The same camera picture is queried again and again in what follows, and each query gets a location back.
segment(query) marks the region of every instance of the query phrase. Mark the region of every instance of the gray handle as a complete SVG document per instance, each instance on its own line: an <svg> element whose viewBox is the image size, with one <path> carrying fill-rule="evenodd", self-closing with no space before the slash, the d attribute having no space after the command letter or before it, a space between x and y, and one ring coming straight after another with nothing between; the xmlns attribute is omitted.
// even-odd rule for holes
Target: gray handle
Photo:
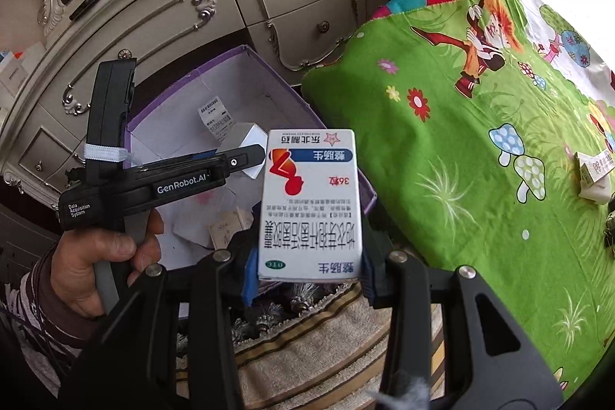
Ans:
<svg viewBox="0 0 615 410"><path fill-rule="evenodd" d="M145 211L124 218L125 233L132 237L137 247L145 240L145 232L148 227L149 217L150 212ZM98 295L100 295L100 299L103 302L105 313L109 314L113 306L115 306L119 300L116 278L113 275L111 263L109 261L98 261L94 263L94 275L96 277Z"/></svg>

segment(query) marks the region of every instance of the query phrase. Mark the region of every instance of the bolt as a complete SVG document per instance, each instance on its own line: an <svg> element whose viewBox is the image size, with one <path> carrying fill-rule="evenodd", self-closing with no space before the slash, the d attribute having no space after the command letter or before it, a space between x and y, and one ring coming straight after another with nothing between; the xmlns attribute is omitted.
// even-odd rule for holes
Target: bolt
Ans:
<svg viewBox="0 0 615 410"><path fill-rule="evenodd" d="M231 258L231 253L226 249L220 249L213 253L213 259L218 262L226 262Z"/></svg>
<svg viewBox="0 0 615 410"><path fill-rule="evenodd" d="M393 251L389 254L389 259L393 262L401 264L402 262L406 262L408 260L408 254L404 251Z"/></svg>
<svg viewBox="0 0 615 410"><path fill-rule="evenodd" d="M471 280L476 276L476 270L472 268L472 266L465 265L459 268L459 274L462 277L468 278Z"/></svg>
<svg viewBox="0 0 615 410"><path fill-rule="evenodd" d="M150 264L145 269L145 274L149 277L159 277L162 273L162 266L160 266L157 262Z"/></svg>

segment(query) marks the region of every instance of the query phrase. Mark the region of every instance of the white strap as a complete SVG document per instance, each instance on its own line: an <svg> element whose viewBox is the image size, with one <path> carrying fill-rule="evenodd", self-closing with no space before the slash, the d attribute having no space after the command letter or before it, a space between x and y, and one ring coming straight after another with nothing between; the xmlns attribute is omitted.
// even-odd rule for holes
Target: white strap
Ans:
<svg viewBox="0 0 615 410"><path fill-rule="evenodd" d="M126 148L113 146L100 146L85 144L83 150L85 158L102 160L103 162L123 162L130 159L130 152Z"/></svg>

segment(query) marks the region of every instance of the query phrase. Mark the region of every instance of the bed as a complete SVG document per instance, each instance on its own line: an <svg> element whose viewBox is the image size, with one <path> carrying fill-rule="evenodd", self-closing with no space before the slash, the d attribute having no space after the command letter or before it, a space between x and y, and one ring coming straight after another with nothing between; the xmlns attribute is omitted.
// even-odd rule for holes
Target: bed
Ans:
<svg viewBox="0 0 615 410"><path fill-rule="evenodd" d="M570 396L615 330L608 210L574 158L615 149L590 43L540 0L392 0L302 90L425 260L475 266Z"/></svg>

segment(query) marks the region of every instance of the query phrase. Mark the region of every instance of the wall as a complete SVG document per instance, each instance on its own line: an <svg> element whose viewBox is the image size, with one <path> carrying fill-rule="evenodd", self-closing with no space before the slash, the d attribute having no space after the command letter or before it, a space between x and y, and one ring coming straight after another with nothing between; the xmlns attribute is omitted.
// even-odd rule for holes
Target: wall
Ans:
<svg viewBox="0 0 615 410"><path fill-rule="evenodd" d="M41 41L43 27L36 21L42 0L0 0L0 50L14 53Z"/></svg>

